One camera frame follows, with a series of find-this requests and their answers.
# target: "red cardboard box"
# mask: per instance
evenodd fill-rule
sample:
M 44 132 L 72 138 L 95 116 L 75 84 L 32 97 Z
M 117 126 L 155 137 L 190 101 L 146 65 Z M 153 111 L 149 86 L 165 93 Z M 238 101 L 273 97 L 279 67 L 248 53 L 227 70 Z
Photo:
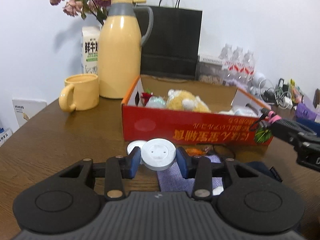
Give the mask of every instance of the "red cardboard box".
M 162 97 L 167 97 L 169 89 L 190 91 L 198 95 L 212 113 L 145 108 L 140 99 L 144 89 Z M 165 138 L 176 144 L 189 145 L 269 145 L 272 140 L 269 131 L 249 131 L 250 125 L 258 118 L 217 114 L 220 111 L 229 111 L 232 106 L 247 104 L 259 113 L 263 107 L 270 108 L 236 87 L 141 75 L 134 81 L 121 103 L 124 140 Z

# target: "gray cloth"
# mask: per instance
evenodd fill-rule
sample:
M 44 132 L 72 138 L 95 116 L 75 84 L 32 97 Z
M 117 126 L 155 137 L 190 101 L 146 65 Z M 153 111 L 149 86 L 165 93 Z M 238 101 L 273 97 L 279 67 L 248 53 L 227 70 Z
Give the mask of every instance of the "gray cloth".
M 220 163 L 220 159 L 216 155 L 206 157 L 213 163 Z M 157 171 L 157 174 L 161 191 L 186 191 L 191 196 L 195 179 L 184 179 L 176 162 L 164 171 Z M 212 178 L 212 188 L 218 186 L 222 186 L 222 179 Z

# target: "milk carton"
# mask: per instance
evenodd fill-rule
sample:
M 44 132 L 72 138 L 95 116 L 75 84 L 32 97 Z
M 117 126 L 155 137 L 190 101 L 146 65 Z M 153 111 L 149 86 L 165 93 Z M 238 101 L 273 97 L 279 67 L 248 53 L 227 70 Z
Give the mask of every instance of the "milk carton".
M 90 26 L 82 28 L 81 70 L 82 73 L 98 74 L 98 39 L 100 28 Z

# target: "stuffed animal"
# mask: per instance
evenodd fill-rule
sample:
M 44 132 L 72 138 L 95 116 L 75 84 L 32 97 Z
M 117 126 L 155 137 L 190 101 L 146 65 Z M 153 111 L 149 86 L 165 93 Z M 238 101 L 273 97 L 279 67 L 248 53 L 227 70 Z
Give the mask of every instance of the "stuffed animal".
M 201 101 L 198 96 L 194 96 L 188 91 L 170 89 L 168 97 L 166 105 L 167 109 L 203 113 L 211 112 L 207 105 Z

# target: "bottle cap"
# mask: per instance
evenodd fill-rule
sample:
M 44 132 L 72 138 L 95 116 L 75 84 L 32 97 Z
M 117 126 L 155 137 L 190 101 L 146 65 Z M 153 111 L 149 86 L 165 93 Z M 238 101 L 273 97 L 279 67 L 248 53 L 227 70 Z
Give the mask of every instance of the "bottle cap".
M 140 149 L 142 149 L 142 147 L 144 146 L 144 144 L 147 141 L 143 141 L 143 140 L 138 140 L 138 141 L 133 141 L 131 143 L 129 143 L 128 147 L 127 147 L 127 153 L 128 155 L 132 152 L 133 148 L 135 148 L 136 146 L 140 147 Z
M 176 147 L 161 138 L 147 141 L 141 150 L 144 165 L 153 171 L 166 170 L 174 163 L 175 157 Z

